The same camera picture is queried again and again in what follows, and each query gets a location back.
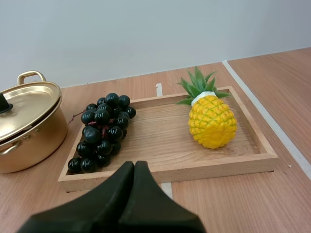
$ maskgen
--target yellow pineapple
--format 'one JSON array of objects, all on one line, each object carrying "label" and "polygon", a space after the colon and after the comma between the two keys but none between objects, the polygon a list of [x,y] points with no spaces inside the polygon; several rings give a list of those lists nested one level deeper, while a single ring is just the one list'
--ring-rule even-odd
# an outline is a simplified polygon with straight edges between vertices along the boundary
[{"label": "yellow pineapple", "polygon": [[226,145],[235,137],[237,120],[229,106],[220,98],[230,96],[228,93],[217,91],[214,86],[215,78],[208,82],[214,72],[205,78],[195,67],[195,73],[188,71],[191,82],[181,78],[181,84],[188,92],[187,99],[177,104],[191,105],[189,113],[189,128],[194,140],[206,148],[215,149]]}]

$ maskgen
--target metal pot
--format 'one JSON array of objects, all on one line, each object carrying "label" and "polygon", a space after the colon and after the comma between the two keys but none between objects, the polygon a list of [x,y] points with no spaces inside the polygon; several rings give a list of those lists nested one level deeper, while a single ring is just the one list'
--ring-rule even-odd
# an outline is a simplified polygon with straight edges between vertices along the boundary
[{"label": "metal pot", "polygon": [[[38,75],[41,82],[24,79]],[[60,109],[58,85],[37,71],[19,75],[18,86],[0,93],[0,173],[33,166],[51,155],[64,141],[67,123]]]}]

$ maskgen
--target wooden tray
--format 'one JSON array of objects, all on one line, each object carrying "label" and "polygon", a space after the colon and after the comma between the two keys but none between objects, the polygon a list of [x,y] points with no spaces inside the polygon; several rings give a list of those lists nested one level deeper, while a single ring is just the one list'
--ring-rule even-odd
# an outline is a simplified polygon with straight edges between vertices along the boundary
[{"label": "wooden tray", "polygon": [[147,161],[158,183],[273,171],[278,160],[274,150],[232,87],[219,90],[232,96],[224,99],[238,120],[235,139],[210,150],[189,133],[190,106],[176,105],[187,94],[132,101],[137,115],[131,120],[122,149],[111,164],[98,172],[68,172],[68,161],[78,156],[81,127],[58,181],[67,192],[90,190],[111,176],[125,161]]}]

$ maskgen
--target green leaf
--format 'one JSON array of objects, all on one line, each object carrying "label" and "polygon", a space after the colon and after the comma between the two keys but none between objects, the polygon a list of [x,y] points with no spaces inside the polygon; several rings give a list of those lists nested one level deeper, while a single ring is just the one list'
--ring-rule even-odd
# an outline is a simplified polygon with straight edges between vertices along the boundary
[{"label": "green leaf", "polygon": [[215,78],[212,79],[212,81],[210,81],[207,86],[206,86],[206,91],[213,91],[215,85]]},{"label": "green leaf", "polygon": [[221,92],[221,91],[215,91],[215,95],[218,98],[226,98],[226,97],[231,96],[229,93],[225,93],[225,92]]},{"label": "green leaf", "polygon": [[195,98],[195,96],[193,96],[192,92],[190,91],[190,86],[192,86],[189,82],[187,82],[186,80],[184,80],[183,78],[181,78],[181,82],[178,83],[179,85],[182,85],[182,87],[185,89],[185,91],[187,91],[187,93],[189,95],[191,95],[193,98]]},{"label": "green leaf", "polygon": [[196,79],[195,79],[195,76],[188,70],[188,74],[190,76],[190,79],[191,79],[191,82],[194,86],[196,86]]},{"label": "green leaf", "polygon": [[184,99],[181,101],[178,101],[176,104],[186,104],[186,105],[191,105],[192,100],[191,99]]},{"label": "green leaf", "polygon": [[189,90],[191,92],[191,95],[195,98],[198,95],[200,95],[202,92],[196,87],[196,86],[189,86]]},{"label": "green leaf", "polygon": [[204,81],[203,74],[198,67],[195,67],[195,79],[197,82],[196,86],[201,90],[201,92],[203,92],[206,87],[206,83]]},{"label": "green leaf", "polygon": [[214,73],[216,73],[216,71],[211,72],[210,74],[208,74],[208,75],[205,77],[205,83],[208,83],[209,78],[210,78]]}]

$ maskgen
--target white wall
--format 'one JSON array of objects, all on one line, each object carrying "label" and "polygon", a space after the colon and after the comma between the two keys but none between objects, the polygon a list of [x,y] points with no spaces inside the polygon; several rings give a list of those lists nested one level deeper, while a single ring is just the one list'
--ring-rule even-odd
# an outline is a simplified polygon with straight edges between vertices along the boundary
[{"label": "white wall", "polygon": [[310,10],[311,0],[0,0],[0,90],[32,69],[66,87],[309,47]]}]

